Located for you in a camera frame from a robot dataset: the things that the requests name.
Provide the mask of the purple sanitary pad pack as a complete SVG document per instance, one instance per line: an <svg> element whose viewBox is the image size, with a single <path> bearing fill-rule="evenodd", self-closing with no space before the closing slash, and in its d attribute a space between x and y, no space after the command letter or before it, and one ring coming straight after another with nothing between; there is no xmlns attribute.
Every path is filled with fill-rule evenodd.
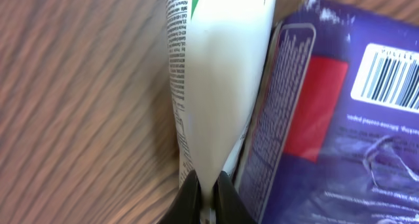
<svg viewBox="0 0 419 224"><path fill-rule="evenodd" d="M305 0L272 36L236 188L258 223L417 223L418 28Z"/></svg>

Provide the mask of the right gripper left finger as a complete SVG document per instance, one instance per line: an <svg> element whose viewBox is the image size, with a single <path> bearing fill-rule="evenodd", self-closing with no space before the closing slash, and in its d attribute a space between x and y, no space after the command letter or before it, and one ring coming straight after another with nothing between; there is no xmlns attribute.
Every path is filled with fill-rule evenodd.
<svg viewBox="0 0 419 224"><path fill-rule="evenodd" d="M199 224L200 183L195 170L191 170L179 188L175 199L158 224Z"/></svg>

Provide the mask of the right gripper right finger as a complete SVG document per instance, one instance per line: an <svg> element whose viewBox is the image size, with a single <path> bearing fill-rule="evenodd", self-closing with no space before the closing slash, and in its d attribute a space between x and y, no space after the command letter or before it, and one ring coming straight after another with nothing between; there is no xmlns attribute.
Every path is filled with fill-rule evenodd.
<svg viewBox="0 0 419 224"><path fill-rule="evenodd" d="M225 171L221 171L215 182L213 199L216 224L257 224Z"/></svg>

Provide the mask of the white tube gold cap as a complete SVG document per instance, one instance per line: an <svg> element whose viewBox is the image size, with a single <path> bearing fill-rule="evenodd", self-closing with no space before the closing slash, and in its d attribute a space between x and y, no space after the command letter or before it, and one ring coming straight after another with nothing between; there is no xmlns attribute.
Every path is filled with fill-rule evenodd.
<svg viewBox="0 0 419 224"><path fill-rule="evenodd" d="M232 174L263 75L276 0L166 0L179 188L200 183L200 223L215 223L213 188Z"/></svg>

